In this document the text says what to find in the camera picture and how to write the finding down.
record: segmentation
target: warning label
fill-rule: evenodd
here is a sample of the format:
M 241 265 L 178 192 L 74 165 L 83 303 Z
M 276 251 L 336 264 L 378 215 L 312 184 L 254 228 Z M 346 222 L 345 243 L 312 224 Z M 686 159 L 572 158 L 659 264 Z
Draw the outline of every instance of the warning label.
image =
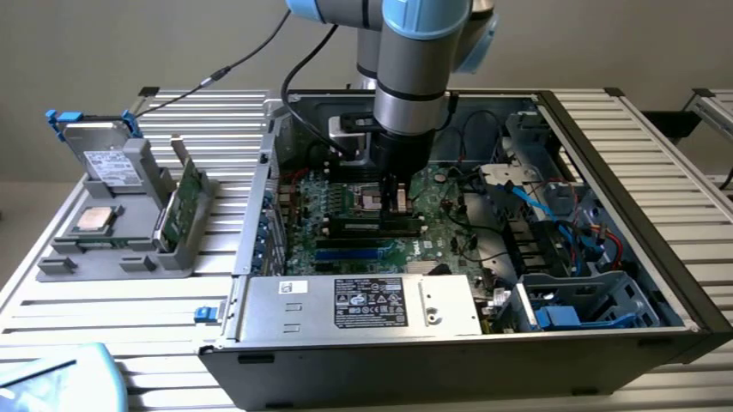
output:
M 126 154 L 121 151 L 90 151 L 85 152 L 101 180 L 110 187 L 139 186 L 141 176 Z
M 401 278 L 336 279 L 334 290 L 334 323 L 340 329 L 408 326 Z

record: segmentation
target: motherboard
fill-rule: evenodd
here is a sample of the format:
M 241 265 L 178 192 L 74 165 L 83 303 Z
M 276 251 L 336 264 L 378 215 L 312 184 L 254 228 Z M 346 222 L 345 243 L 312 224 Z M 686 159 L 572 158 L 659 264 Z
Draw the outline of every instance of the motherboard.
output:
M 456 194 L 452 171 L 428 166 L 400 193 L 398 220 L 376 232 L 382 208 L 378 184 L 332 183 L 324 172 L 304 172 L 281 185 L 286 216 L 288 271 L 314 274 L 423 273 L 484 276 L 480 254 L 471 248 L 465 215 L 440 207 Z

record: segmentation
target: gray wall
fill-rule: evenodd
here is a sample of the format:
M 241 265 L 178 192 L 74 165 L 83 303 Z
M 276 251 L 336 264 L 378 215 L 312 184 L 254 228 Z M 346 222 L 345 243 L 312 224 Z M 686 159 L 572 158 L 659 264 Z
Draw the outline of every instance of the gray wall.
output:
M 282 0 L 5 0 L 0 179 L 77 179 L 46 109 L 118 113 L 143 85 L 196 85 L 260 44 L 285 9 Z M 499 0 L 499 10 L 488 61 L 457 87 L 619 86 L 639 106 L 670 109 L 694 87 L 733 88 L 731 0 Z M 293 19 L 221 87 L 276 88 L 325 31 Z M 349 82 L 354 45 L 344 29 L 294 85 Z M 722 170 L 732 152 L 710 154 L 723 144 L 703 137 L 691 155 Z

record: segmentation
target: sticker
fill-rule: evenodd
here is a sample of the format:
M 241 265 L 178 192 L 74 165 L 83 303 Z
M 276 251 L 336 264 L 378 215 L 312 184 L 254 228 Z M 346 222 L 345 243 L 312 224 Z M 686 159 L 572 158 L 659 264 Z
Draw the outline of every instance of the sticker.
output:
M 97 172 L 101 180 L 110 187 L 139 186 L 141 176 L 135 172 L 134 164 L 126 154 L 119 150 L 85 152 L 90 166 Z
M 408 326 L 402 278 L 336 279 L 334 324 L 340 329 Z
M 309 293 L 309 281 L 281 282 L 278 288 L 280 294 L 306 294 Z

